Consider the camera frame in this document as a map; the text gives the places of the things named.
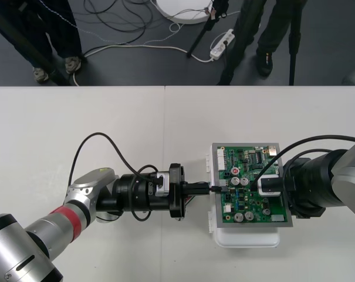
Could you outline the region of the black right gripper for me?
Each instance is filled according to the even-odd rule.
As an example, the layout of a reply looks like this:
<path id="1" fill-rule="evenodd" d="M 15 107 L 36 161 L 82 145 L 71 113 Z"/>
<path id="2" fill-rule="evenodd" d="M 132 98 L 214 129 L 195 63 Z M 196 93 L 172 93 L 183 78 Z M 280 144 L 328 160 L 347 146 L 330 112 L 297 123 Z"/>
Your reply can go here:
<path id="1" fill-rule="evenodd" d="M 296 218 L 299 218 L 300 213 L 293 199 L 293 194 L 295 192 L 295 183 L 293 177 L 290 175 L 290 169 L 293 167 L 294 161 L 295 159 L 291 159 L 284 165 L 282 184 L 283 184 L 283 192 L 286 196 L 289 210 L 292 215 L 294 215 Z"/>

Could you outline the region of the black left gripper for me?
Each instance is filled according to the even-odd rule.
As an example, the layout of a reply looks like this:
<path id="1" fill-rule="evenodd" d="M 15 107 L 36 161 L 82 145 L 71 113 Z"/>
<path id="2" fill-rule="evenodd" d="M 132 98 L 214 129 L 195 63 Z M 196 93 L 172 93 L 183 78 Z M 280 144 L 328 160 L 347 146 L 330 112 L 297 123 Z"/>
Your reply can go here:
<path id="1" fill-rule="evenodd" d="M 169 167 L 169 212 L 175 219 L 185 217 L 185 196 L 183 195 L 183 184 L 185 184 L 184 168 L 179 163 L 172 163 Z M 188 194 L 190 196 L 200 196 L 209 194 L 207 182 L 190 183 Z"/>

